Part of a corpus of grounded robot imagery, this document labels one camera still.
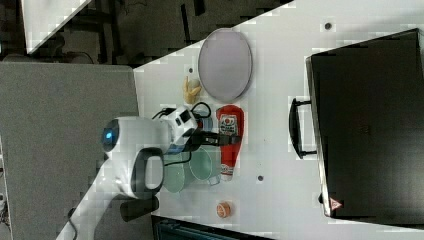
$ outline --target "white plate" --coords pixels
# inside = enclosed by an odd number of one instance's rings
[[[232,102],[247,89],[252,54],[244,36],[229,28],[212,32],[199,55],[199,77],[206,92],[222,102]]]

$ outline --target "gray table surface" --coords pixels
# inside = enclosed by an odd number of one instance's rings
[[[13,239],[56,239],[67,212],[96,176],[104,126],[117,116],[138,115],[132,69],[3,63],[0,72],[0,134]],[[117,213],[115,202],[96,239],[139,239],[141,220],[124,223]]]

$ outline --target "small orange object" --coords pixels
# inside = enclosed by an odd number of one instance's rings
[[[219,203],[218,206],[216,206],[216,213],[220,218],[229,217],[231,215],[230,205],[227,202]]]

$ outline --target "green glass cup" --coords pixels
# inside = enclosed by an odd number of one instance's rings
[[[188,153],[164,155],[164,164],[187,160]],[[179,193],[195,180],[188,163],[173,164],[165,167],[163,186],[171,193]]]
[[[190,170],[198,180],[207,180],[213,186],[221,180],[221,151],[218,147],[204,146],[192,152]]]

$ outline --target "ketchup label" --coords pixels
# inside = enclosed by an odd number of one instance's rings
[[[226,164],[221,164],[221,174],[233,175],[234,168]]]
[[[222,114],[219,121],[219,133],[225,135],[238,135],[237,116]]]

